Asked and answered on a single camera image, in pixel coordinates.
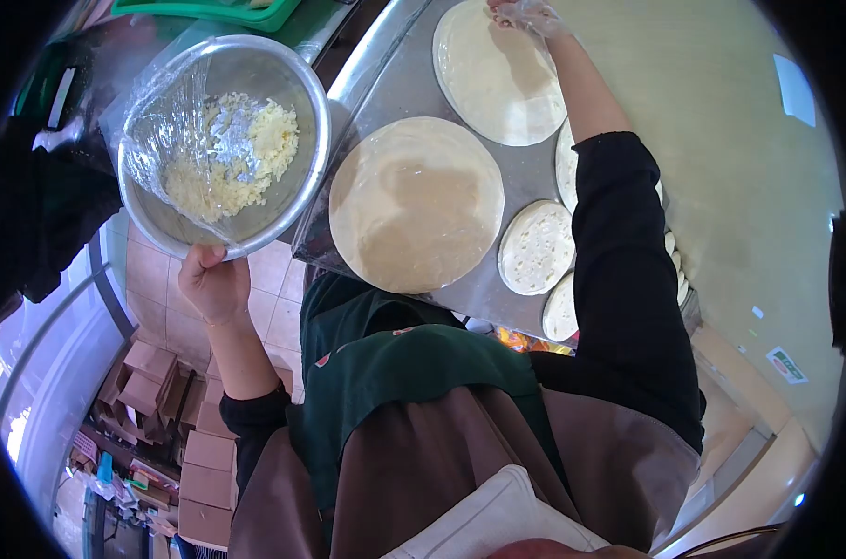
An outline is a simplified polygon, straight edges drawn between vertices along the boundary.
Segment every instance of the docked pizza dough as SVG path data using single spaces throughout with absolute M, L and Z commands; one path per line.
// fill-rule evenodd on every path
M 573 129 L 567 120 L 560 128 L 560 134 L 556 139 L 556 153 L 553 156 L 553 163 L 560 199 L 572 213 L 575 213 L 575 207 L 579 203 L 578 192 L 575 190 L 575 173 L 579 167 L 579 154 L 573 150 L 574 145 Z M 663 200 L 662 181 L 657 182 L 654 188 L 655 193 L 659 196 L 659 205 L 661 206 Z
M 690 281 L 688 279 L 684 279 L 684 282 L 678 287 L 678 306 L 684 304 L 684 300 L 687 298 L 687 290 L 690 288 Z
M 574 273 L 563 278 L 547 298 L 547 305 L 541 315 L 541 327 L 548 340 L 565 341 L 579 329 L 575 315 Z
M 522 208 L 507 226 L 497 252 L 497 270 L 520 295 L 547 293 L 569 269 L 575 255 L 573 215 L 552 200 Z
M 433 34 L 436 78 L 470 128 L 507 146 L 550 138 L 566 117 L 551 64 L 525 32 L 500 28 L 482 0 L 453 6 Z
M 668 253 L 668 256 L 675 253 L 675 234 L 671 231 L 665 234 L 665 252 Z
M 425 293 L 482 261 L 504 215 L 501 171 L 462 126 L 420 116 L 355 147 L 330 190 L 339 254 L 371 285 Z

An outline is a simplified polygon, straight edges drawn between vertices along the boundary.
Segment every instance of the black sleeve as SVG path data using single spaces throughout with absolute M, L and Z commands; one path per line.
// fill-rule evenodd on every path
M 645 413 L 701 453 L 696 365 L 654 190 L 659 167 L 631 132 L 600 134 L 574 150 L 579 346 L 574 358 L 532 353 L 532 367 L 543 386 Z
M 268 395 L 252 400 L 235 400 L 228 395 L 218 404 L 221 419 L 237 435 L 238 500 L 249 483 L 252 471 L 259 463 L 261 452 L 274 431 L 286 427 L 286 406 L 290 395 L 283 383 Z

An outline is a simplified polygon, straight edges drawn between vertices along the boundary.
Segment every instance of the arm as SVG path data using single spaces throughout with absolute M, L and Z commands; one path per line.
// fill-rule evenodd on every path
M 500 25 L 524 29 L 546 46 L 575 141 L 631 130 L 628 117 L 594 62 L 550 5 L 544 0 L 488 0 L 488 5 Z
M 250 265 L 222 262 L 225 247 L 193 245 L 178 274 L 178 286 L 205 321 L 221 370 L 225 396 L 218 409 L 237 438 L 239 498 L 267 441 L 286 426 L 290 397 L 274 371 L 249 313 Z
M 281 381 L 250 320 L 249 261 L 222 262 L 225 254 L 221 245 L 193 245 L 178 285 L 202 313 L 225 393 L 251 400 L 272 393 Z
M 676 301 L 675 266 L 664 249 L 665 216 L 653 190 L 659 167 L 544 0 L 488 5 L 496 20 L 546 44 L 579 154 L 573 218 L 579 346 L 575 359 L 533 354 L 539 382 L 646 413 L 699 452 L 696 365 Z

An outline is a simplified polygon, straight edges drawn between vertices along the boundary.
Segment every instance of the tiled floor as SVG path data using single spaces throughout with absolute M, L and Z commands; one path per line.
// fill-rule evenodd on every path
M 181 261 L 160 252 L 130 224 L 125 262 L 128 306 L 140 324 L 136 336 L 178 354 L 186 365 L 205 373 L 211 347 L 199 312 L 181 294 Z M 252 291 L 250 317 L 271 362 L 290 386 L 293 400 L 305 398 L 299 346 L 299 308 L 305 264 L 293 259 L 290 246 L 279 240 L 250 255 Z

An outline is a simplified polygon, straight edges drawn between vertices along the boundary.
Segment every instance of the bracelet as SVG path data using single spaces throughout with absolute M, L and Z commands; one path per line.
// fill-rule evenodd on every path
M 202 321 L 203 321 L 203 322 L 205 322 L 205 325 L 206 325 L 206 326 L 208 326 L 208 327 L 212 327 L 212 328 L 215 328 L 215 327 L 226 327 L 226 326 L 227 326 L 227 325 L 229 325 L 231 322 L 233 322 L 233 320 L 234 320 L 234 319 L 238 319 L 238 318 L 239 318 L 239 317 L 241 317 L 243 314 L 249 314 L 249 312 L 250 312 L 250 310 L 249 310 L 249 308 L 248 308 L 248 307 L 243 308 L 240 312 L 238 312 L 238 313 L 234 313 L 234 314 L 233 314 L 233 315 L 232 315 L 229 319 L 227 319 L 227 320 L 225 320 L 224 322 L 219 323 L 219 324 L 216 324 L 216 323 L 214 323 L 214 322 L 209 322 L 209 321 L 205 318 L 205 315 L 202 315 Z

